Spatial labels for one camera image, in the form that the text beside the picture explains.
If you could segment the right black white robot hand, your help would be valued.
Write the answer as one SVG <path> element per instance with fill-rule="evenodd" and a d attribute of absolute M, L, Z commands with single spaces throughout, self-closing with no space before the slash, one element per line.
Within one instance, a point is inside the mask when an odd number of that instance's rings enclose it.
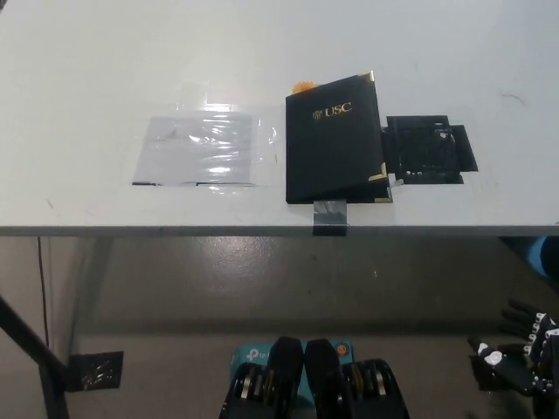
<path fill-rule="evenodd" d="M 501 311 L 499 330 L 519 343 L 491 346 L 478 337 L 467 342 L 475 372 L 491 388 L 553 400 L 558 396 L 558 322 L 549 313 L 511 299 Z"/>

